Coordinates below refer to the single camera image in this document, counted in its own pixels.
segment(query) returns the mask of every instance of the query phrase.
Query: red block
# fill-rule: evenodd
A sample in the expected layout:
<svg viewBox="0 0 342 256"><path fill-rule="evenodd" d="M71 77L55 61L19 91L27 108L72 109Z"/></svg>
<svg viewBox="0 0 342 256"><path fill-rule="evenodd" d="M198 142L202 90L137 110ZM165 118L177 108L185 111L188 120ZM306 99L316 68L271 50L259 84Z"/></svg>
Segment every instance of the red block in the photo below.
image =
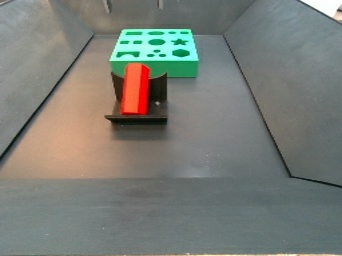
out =
<svg viewBox="0 0 342 256"><path fill-rule="evenodd" d="M145 115L148 101L149 68L140 63L125 67L121 115Z"/></svg>

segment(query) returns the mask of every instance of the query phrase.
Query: black base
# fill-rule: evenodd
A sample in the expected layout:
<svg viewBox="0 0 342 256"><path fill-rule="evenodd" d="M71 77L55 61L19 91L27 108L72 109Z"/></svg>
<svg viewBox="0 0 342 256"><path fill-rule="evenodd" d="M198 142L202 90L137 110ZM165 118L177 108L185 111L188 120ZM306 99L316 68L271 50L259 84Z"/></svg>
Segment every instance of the black base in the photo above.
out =
<svg viewBox="0 0 342 256"><path fill-rule="evenodd" d="M104 116L113 123L124 124L160 124L167 123L167 101L148 102L147 115L121 115L120 102L113 105L112 115Z"/></svg>

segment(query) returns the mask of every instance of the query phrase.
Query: star-shaped hole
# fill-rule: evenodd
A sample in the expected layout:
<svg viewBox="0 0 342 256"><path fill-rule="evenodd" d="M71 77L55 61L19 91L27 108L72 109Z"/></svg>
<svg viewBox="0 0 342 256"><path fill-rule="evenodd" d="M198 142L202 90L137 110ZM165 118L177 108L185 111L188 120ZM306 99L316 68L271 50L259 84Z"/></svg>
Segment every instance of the star-shaped hole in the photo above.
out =
<svg viewBox="0 0 342 256"><path fill-rule="evenodd" d="M181 40L181 39L172 40L172 42L173 42L173 45L185 45L187 44L187 41Z"/></svg>

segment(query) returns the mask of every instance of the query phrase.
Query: black holder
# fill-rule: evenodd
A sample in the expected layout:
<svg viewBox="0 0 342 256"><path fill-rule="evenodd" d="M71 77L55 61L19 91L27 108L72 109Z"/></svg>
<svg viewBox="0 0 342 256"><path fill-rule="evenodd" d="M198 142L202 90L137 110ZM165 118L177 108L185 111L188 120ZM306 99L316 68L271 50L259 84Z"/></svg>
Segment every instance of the black holder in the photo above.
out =
<svg viewBox="0 0 342 256"><path fill-rule="evenodd" d="M113 104L112 115L105 115L105 119L119 124L167 123L167 73L159 77L149 78L147 115L120 114L124 78L113 72L111 72L111 75L116 102Z"/></svg>

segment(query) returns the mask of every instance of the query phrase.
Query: bin floor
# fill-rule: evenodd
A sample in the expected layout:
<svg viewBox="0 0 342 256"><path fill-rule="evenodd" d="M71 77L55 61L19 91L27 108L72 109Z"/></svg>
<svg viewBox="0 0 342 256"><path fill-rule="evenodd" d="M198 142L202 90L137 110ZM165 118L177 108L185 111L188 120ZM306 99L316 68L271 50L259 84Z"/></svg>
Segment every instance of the bin floor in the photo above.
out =
<svg viewBox="0 0 342 256"><path fill-rule="evenodd" d="M222 36L168 124L112 125L95 37L0 165L0 254L342 253L342 190L291 179Z"/></svg>

